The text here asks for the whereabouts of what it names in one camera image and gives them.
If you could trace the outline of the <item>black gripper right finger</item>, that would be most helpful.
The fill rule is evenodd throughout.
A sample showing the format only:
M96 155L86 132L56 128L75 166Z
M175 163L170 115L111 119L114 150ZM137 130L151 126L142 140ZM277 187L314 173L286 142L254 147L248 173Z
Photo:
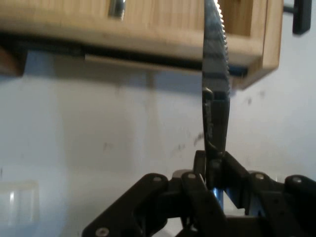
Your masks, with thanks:
M316 235L316 182L303 175L290 175L277 182L259 171L247 171L229 153L212 158L215 187L246 215L266 222L272 237Z

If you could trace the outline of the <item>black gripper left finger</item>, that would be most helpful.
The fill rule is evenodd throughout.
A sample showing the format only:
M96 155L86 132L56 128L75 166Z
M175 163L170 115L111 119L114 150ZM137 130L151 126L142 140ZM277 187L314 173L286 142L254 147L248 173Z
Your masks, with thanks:
M143 176L88 224L84 237L152 237L169 219L179 218L179 236L205 237L208 221L219 214L217 198L205 185L206 154L196 151L192 170L178 170L171 179L158 173Z

